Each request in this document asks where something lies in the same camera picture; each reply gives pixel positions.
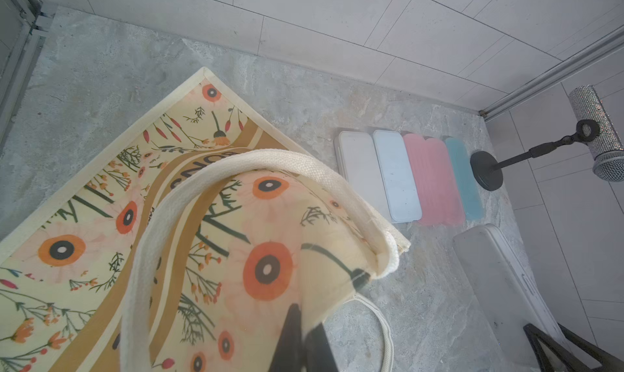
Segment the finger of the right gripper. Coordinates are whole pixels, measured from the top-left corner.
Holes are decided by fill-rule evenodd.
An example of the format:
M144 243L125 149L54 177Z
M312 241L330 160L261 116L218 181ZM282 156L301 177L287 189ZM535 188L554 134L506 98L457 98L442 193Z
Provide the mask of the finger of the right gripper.
M568 341L599 362L600 366L594 368L593 371L623 371L623 360L586 341L562 324L559 326Z
M580 371L580 360L541 329L528 323L523 331L541 371Z

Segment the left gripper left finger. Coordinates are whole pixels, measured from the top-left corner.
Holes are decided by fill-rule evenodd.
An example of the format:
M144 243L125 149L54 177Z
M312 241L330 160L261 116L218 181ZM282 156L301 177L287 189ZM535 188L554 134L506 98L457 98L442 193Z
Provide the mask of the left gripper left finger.
M303 368L302 312L290 305L272 359L274 372L300 372Z

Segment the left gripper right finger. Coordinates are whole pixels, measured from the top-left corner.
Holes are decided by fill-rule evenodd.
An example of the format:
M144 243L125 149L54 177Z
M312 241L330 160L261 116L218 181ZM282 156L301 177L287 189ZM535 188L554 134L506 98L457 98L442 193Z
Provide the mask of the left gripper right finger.
M305 370L307 372L338 372L326 331L322 324L305 338Z

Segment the floral canvas tote bag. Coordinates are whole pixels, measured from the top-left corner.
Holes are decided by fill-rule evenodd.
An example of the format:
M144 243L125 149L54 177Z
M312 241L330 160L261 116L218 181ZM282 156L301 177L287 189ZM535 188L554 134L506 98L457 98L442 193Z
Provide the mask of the floral canvas tote bag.
M201 68L1 243L4 371L273 371L410 242Z

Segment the pale mint pencil case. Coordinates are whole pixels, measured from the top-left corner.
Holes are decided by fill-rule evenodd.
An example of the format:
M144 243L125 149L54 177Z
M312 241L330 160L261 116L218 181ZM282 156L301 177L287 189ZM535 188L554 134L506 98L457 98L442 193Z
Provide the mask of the pale mint pencil case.
M419 221L423 210L403 137L396 131L375 130L373 141L392 221Z

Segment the teal translucent pencil case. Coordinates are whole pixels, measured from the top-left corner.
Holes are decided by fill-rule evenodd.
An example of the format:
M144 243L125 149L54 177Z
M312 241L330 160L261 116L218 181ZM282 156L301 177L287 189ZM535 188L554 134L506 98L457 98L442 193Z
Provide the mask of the teal translucent pencil case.
M466 220L478 221L484 217L484 207L471 169L469 153L463 142L457 138L447 137L444 143L453 167Z

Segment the white glossy tin pencil case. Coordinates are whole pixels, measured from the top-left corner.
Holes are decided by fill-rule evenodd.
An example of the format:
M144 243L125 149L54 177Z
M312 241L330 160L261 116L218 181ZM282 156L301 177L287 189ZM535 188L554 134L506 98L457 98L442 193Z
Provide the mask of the white glossy tin pencil case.
M340 174L359 196L391 222L380 165L370 134L341 131L334 140Z

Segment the pink translucent pencil case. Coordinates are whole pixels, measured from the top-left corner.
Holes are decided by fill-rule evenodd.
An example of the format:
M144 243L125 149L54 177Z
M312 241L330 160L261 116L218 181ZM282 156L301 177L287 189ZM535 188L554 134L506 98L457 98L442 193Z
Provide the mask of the pink translucent pencil case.
M440 223L458 227L466 220L466 216L448 150L441 139L429 138L426 144L432 162L432 182L438 218Z

